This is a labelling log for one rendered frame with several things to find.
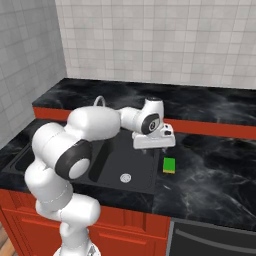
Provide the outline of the green and yellow sponge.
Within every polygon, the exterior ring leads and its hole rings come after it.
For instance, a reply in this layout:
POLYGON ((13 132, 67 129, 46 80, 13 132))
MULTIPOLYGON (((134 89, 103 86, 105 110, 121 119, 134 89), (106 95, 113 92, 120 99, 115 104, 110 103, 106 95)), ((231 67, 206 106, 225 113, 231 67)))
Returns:
POLYGON ((176 171, 176 160, 174 158, 165 157, 163 160, 163 172, 174 174, 176 171))

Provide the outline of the dark grey dishwasher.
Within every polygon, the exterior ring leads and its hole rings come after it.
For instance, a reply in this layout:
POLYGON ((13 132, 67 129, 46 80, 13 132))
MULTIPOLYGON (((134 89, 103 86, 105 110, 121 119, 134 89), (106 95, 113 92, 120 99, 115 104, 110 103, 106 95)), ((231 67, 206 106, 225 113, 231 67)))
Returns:
POLYGON ((174 219, 170 223, 166 256, 219 256, 220 250, 196 246, 175 231, 179 229, 194 236, 218 243, 256 249, 256 233, 213 224, 174 219))

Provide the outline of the black sink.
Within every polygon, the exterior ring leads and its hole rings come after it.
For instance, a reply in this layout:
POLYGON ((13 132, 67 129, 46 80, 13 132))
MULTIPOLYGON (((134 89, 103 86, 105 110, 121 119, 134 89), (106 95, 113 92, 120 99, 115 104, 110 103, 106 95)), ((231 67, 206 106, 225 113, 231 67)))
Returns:
POLYGON ((159 149, 133 148, 130 131, 121 129, 112 139, 92 142, 92 160, 87 171, 70 183, 153 194, 159 149))

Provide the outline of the red raised counter panel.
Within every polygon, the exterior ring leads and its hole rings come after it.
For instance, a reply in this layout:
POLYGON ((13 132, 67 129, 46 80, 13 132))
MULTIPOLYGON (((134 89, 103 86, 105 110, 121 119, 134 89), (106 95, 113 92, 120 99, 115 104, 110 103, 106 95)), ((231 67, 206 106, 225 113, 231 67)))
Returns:
MULTIPOLYGON (((66 121, 68 115, 70 114, 70 110, 36 106, 33 107, 33 110, 34 115, 37 119, 66 121)), ((165 118, 164 122, 171 124, 174 131, 180 133, 256 140, 256 126, 233 125, 168 118, 165 118)))

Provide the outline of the silver tap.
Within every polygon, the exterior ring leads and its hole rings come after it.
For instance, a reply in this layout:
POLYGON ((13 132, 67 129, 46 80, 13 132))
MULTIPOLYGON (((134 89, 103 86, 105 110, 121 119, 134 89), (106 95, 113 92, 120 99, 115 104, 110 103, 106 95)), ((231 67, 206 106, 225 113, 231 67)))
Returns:
POLYGON ((98 97, 95 99, 93 105, 94 105, 94 106, 105 107, 105 106, 106 106, 105 98, 104 98, 102 95, 98 96, 98 97))

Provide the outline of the red cupboard run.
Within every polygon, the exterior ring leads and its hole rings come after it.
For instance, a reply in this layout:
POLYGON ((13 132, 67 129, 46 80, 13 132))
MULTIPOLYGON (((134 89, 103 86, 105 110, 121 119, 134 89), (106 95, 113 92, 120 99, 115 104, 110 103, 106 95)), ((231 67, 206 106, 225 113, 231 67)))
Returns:
MULTIPOLYGON (((0 189, 0 222, 19 256, 53 256, 60 224, 39 216, 31 194, 0 189)), ((170 219, 103 206, 89 236, 102 256, 166 256, 170 219)))

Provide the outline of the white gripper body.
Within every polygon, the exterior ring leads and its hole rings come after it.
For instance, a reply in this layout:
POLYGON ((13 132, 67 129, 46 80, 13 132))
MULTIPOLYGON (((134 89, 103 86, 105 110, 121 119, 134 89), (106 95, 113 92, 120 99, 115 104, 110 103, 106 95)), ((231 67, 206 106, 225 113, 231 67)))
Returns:
POLYGON ((136 132, 132 133, 133 147, 135 149, 168 148, 176 145, 173 135, 152 138, 136 132))

